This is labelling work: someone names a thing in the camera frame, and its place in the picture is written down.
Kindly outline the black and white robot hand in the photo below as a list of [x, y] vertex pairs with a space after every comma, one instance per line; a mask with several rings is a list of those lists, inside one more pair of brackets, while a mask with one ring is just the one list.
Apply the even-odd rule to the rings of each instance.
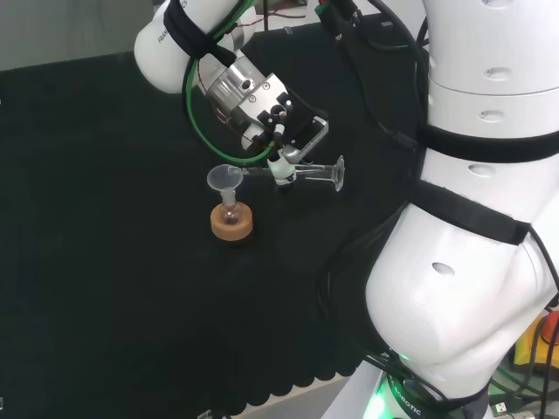
[[281, 188], [305, 178], [318, 180], [328, 168], [314, 164], [311, 154], [328, 130], [328, 114], [287, 88], [241, 134], [243, 148], [265, 154], [256, 162], [244, 163], [241, 172], [270, 177]]

